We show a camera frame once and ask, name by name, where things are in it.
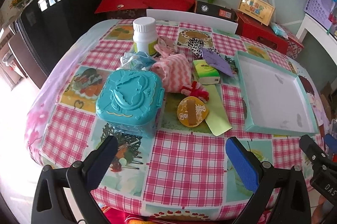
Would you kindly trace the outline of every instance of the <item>purple basket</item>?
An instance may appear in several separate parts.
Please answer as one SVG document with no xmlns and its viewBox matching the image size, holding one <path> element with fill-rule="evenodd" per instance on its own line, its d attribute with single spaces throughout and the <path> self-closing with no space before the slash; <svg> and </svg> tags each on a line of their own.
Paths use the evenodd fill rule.
<svg viewBox="0 0 337 224">
<path fill-rule="evenodd" d="M 304 11 L 328 30 L 332 25 L 328 18 L 333 4 L 332 0 L 308 0 Z"/>
</svg>

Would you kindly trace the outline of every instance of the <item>white bottle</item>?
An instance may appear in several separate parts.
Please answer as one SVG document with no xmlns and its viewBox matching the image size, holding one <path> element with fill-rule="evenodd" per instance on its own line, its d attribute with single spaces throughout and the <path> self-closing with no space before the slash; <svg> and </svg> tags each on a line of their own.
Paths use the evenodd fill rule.
<svg viewBox="0 0 337 224">
<path fill-rule="evenodd" d="M 144 51 L 155 56 L 154 45 L 158 43 L 156 20 L 152 17 L 141 17 L 134 20 L 134 51 Z"/>
</svg>

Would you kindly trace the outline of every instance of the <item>metal bolt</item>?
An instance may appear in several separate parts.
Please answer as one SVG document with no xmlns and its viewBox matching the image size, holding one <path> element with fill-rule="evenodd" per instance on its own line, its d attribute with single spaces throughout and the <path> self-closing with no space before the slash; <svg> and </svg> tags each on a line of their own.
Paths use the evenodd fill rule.
<svg viewBox="0 0 337 224">
<path fill-rule="evenodd" d="M 297 172 L 301 171 L 301 167 L 300 167 L 299 165 L 295 165 L 294 169 L 295 169 L 295 171 L 297 171 Z"/>
<path fill-rule="evenodd" d="M 42 171 L 46 172 L 46 171 L 51 170 L 51 169 L 52 169 L 52 167 L 50 165 L 46 165 L 42 168 Z"/>
<path fill-rule="evenodd" d="M 262 162 L 262 166 L 264 167 L 264 168 L 270 168 L 272 165 L 270 164 L 270 162 L 268 162 L 268 161 L 264 161 L 264 162 Z"/>
<path fill-rule="evenodd" d="M 72 164 L 72 166 L 75 167 L 75 168 L 78 168 L 78 167 L 80 167 L 81 165 L 82 165 L 82 162 L 81 162 L 80 160 L 75 161 L 75 162 Z"/>
</svg>

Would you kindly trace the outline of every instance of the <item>white bottle cap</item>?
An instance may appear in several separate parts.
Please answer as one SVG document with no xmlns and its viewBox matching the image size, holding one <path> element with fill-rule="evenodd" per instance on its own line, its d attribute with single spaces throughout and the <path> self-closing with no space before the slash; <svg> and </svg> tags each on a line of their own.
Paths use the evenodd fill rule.
<svg viewBox="0 0 337 224">
<path fill-rule="evenodd" d="M 134 20 L 134 31 L 150 32 L 156 31 L 156 20 L 152 17 L 141 17 Z"/>
</svg>

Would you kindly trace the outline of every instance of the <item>white floor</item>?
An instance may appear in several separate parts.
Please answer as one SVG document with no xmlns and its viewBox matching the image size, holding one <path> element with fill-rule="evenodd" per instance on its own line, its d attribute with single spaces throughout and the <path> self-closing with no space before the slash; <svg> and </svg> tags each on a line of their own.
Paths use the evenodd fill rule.
<svg viewBox="0 0 337 224">
<path fill-rule="evenodd" d="M 24 146 L 26 114 L 39 89 L 23 79 L 12 91 L 0 81 L 0 191 L 9 208 L 21 224 L 29 224 L 33 197 L 41 166 L 29 156 Z M 75 218 L 81 214 L 69 189 L 66 195 Z M 309 192 L 312 212 L 318 204 L 319 194 Z"/>
</svg>

